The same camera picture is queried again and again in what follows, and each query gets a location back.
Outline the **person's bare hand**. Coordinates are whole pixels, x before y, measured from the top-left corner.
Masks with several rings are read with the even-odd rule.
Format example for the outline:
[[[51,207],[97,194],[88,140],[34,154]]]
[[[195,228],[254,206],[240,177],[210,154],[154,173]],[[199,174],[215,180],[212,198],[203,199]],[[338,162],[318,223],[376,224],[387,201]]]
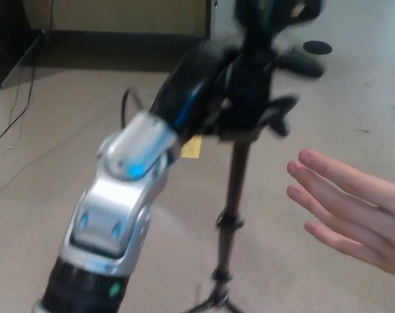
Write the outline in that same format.
[[[305,230],[324,245],[395,276],[395,183],[304,149],[287,165],[294,202],[316,217]]]

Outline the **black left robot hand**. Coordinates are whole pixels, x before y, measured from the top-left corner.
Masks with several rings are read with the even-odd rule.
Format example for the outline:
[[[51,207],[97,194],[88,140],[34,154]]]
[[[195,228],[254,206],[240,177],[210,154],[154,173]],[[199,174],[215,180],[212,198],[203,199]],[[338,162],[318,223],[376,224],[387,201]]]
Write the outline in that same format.
[[[183,142],[197,134],[236,140],[264,128],[286,137],[285,117],[298,98],[270,98],[274,68],[269,56],[257,60],[255,53],[207,40],[181,59],[150,112]]]

